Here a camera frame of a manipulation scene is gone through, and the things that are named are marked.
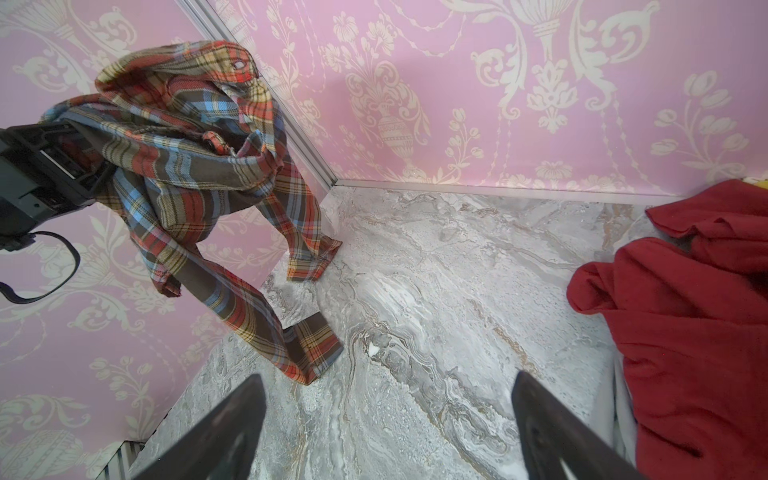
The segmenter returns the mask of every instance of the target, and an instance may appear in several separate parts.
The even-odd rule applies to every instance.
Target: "corner trim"
[[[568,200],[598,202],[604,204],[657,205],[671,204],[684,197],[664,195],[606,194],[602,192],[574,192],[567,190],[534,190],[529,188],[473,187],[471,185],[407,184],[401,182],[377,182],[369,180],[342,180],[337,187],[385,188],[390,190],[416,190],[444,194],[490,195],[493,197],[535,198],[541,200]]]

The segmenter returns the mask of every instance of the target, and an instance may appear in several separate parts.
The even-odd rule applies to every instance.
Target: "damask wallpaper pattern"
[[[173,0],[0,2],[0,127],[34,123],[93,91],[96,74],[129,51],[198,39]],[[44,230],[66,236],[82,265],[42,301],[0,300],[0,478],[94,478],[124,440],[148,438],[229,330],[191,295],[157,294],[106,207]],[[250,209],[223,218],[200,249],[259,286],[286,244]],[[0,279],[23,296],[50,290],[71,268],[53,239],[0,252]]]
[[[209,0],[336,175],[687,194],[768,174],[757,0]]]

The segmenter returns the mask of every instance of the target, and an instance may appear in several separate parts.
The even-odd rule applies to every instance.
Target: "pink wallpaper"
[[[757,0],[209,0],[341,178],[685,194],[768,174]]]
[[[200,34],[173,0],[7,0],[0,38],[7,127],[92,91],[98,71],[129,51]],[[185,292],[157,294],[122,221],[105,207],[43,227],[66,236],[82,265],[42,301],[0,300],[0,478],[93,478],[122,441],[148,438],[228,329]],[[200,249],[259,286],[286,244],[251,209],[223,218]],[[61,244],[42,237],[0,252],[0,279],[34,296],[71,265]]]

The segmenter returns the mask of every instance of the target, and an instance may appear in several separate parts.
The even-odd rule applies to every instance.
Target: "floor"
[[[132,470],[256,372],[268,412],[252,478],[527,478],[511,384],[525,369],[588,417],[613,343],[565,287],[656,236],[644,208],[335,187],[323,209],[345,242],[323,278],[287,283],[283,259],[263,291],[285,323],[318,305],[341,358],[301,387],[228,337]]]

